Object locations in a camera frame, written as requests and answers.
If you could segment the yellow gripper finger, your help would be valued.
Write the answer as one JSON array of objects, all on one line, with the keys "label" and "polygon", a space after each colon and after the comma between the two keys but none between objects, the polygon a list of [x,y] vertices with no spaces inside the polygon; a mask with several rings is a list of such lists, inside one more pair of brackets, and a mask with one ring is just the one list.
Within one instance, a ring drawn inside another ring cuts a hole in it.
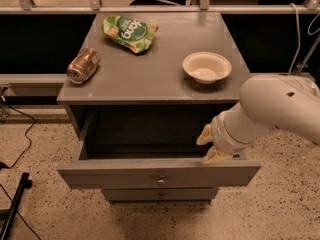
[{"label": "yellow gripper finger", "polygon": [[196,140],[198,146],[206,145],[212,141],[211,125],[206,124]]},{"label": "yellow gripper finger", "polygon": [[232,158],[232,155],[226,154],[226,153],[220,151],[219,149],[217,149],[216,147],[212,146],[209,148],[206,155],[202,158],[202,163],[203,164],[213,164],[218,161],[224,161],[224,160],[228,160],[231,158]]}]

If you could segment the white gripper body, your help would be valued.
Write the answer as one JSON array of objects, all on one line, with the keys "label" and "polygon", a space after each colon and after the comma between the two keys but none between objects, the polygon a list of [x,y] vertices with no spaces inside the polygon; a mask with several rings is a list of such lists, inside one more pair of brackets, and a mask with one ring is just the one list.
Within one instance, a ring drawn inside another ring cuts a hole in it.
[{"label": "white gripper body", "polygon": [[238,154],[252,140],[249,118],[242,112],[221,112],[211,122],[214,146],[226,154]]}]

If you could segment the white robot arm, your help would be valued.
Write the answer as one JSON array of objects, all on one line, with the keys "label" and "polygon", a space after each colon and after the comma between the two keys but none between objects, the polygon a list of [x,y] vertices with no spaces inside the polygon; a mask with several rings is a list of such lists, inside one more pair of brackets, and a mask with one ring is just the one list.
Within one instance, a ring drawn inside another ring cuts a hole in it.
[{"label": "white robot arm", "polygon": [[196,143],[212,143],[205,164],[241,153],[274,130],[320,145],[320,90],[301,76],[255,75],[240,88],[239,101],[205,125]]}]

